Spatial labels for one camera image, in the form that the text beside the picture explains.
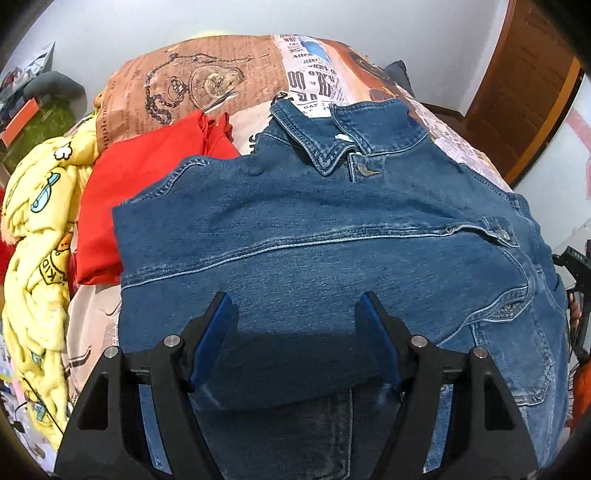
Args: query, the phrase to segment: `blue denim jacket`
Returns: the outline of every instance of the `blue denim jacket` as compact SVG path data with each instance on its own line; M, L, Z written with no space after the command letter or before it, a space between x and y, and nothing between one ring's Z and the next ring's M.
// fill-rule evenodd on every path
M379 375L353 318L373 290L412 333L487 348L549 460L566 415L566 295L525 199L452 161L399 100L271 113L253 154L187 158L113 210L123 349L180 333L223 290L239 320L192 398L198 416L305 403Z

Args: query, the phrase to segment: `green object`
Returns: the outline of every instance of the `green object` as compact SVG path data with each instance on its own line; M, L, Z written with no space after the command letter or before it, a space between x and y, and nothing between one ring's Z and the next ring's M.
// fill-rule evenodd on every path
M46 101L12 141L0 161L12 174L18 163L38 144L65 134L74 125L70 104L65 100Z

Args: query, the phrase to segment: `orange box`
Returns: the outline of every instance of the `orange box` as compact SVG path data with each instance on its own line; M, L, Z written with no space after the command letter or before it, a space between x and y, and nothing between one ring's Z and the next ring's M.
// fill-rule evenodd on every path
M10 121L6 130L2 132L2 140L8 147L17 137L27 122L39 111L39 105L34 98L31 98Z

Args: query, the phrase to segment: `door frame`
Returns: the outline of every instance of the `door frame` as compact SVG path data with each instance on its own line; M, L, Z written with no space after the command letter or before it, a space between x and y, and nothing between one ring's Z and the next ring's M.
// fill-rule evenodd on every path
M505 19L503 20L503 26L501 27L501 33L499 34L499 40L496 42L495 50L492 53L491 61L486 68L486 72L480 86L478 87L478 91L470 104L470 108L464 115L464 123L467 125L477 114L478 109L480 108L480 104L482 103L482 99L488 90L488 87L491 85L495 71L499 66L499 62L501 61L501 56L503 53L503 49L505 48L505 43L509 37L509 30L511 29L511 24L513 23L513 16L515 14L515 6L517 5L517 0L509 0L509 5L507 6L507 12L505 13Z
M474 96L474 100L470 104L470 108L464 117L463 123L468 128L470 121L472 121L478 115L478 110L482 104L482 99L484 98L487 89L491 86L491 83L494 79L495 71L499 66L503 49L509 37L509 30L511 29L513 16L515 14L515 7L518 1L519 0L509 0L507 12L505 14L505 20L503 21L499 40L496 43L491 61L489 62L484 77L482 78L482 82L480 83L478 91ZM523 178L523 176L529 171L529 169L534 165L535 161L542 154L548 143L550 143L552 137L554 137L554 134L558 130L560 124L566 116L566 113L568 113L568 110L573 103L583 76L584 72L581 68L581 64L575 57L564 81L564 85L560 90L558 98L552 106L548 117L546 117L544 120L544 123L538 130L538 133L535 135L534 139L525 149L523 155L520 156L515 165L505 176L505 181L511 187L514 187L515 184Z
M534 166L534 163L548 146L554 134L562 124L564 117L570 110L573 104L574 97L579 91L579 86L584 77L584 71L577 57L573 58L570 64L569 72L564 81L564 85L558 94L550 113L544 120L544 123L536 133L534 139L520 156L519 160L513 165L509 173L505 176L505 181L514 187Z

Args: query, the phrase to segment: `white wall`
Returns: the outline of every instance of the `white wall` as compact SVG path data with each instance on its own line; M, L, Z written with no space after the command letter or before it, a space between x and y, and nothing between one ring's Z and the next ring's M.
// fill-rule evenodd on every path
M90 106L127 60L203 31L299 33L345 42L382 67L403 59L419 100L465 111L507 1L54 0L2 75L55 40L53 70L81 83Z
M495 51L496 43L501 35L503 23L505 21L505 15L509 8L509 0L499 0L496 3L496 10L493 17L490 20L488 27L488 36L486 38L483 49L481 49L480 59L472 74L472 79L466 89L466 93L460 102L460 107L457 109L462 115L466 115L466 112L472 104L472 100L480 87L480 83L486 73L488 64L491 62L492 54Z
M583 79L572 108L591 125L588 77ZM589 224L591 200L587 198L587 163L590 156L583 141L567 122L563 122L550 145L515 189L527 198L531 213L541 226L542 236L552 249L563 249L576 230ZM580 235L576 237L580 247Z

